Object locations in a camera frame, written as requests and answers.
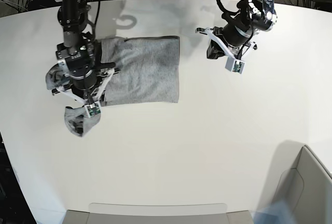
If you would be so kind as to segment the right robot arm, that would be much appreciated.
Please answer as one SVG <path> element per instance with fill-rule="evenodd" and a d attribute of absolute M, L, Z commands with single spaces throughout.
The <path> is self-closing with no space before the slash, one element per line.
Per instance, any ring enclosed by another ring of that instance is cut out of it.
<path fill-rule="evenodd" d="M 57 64 L 49 75 L 48 89 L 94 108 L 119 69 L 114 62 L 101 62 L 101 43 L 95 38 L 96 22 L 88 17 L 88 0 L 60 1 L 57 17 L 63 42 L 57 45 Z"/>

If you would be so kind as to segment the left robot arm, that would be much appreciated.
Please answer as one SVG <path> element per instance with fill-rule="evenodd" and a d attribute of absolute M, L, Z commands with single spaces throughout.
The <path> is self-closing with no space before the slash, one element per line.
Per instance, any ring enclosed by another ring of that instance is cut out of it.
<path fill-rule="evenodd" d="M 221 0 L 216 2 L 227 24 L 214 27 L 212 34 L 220 38 L 238 60 L 244 56 L 243 50 L 250 46 L 253 36 L 259 31 L 271 30 L 277 20 L 274 0 L 240 0 L 237 11 L 227 10 Z"/>

